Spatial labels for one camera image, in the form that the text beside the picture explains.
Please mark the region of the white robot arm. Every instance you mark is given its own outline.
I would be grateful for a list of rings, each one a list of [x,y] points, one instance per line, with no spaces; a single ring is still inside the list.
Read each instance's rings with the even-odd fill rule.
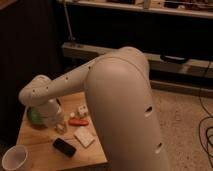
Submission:
[[[38,75],[19,93],[53,125],[58,97],[83,91],[111,171],[171,171],[149,81],[149,63],[133,47],[101,55],[52,80]]]

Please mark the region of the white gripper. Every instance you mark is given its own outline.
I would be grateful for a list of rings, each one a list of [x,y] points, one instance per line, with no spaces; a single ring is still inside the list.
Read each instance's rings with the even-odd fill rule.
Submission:
[[[42,105],[37,107],[38,112],[42,118],[42,121],[47,127],[55,127],[55,130],[59,134],[67,132],[67,126],[64,121],[64,115],[62,109],[56,99],[51,99]]]

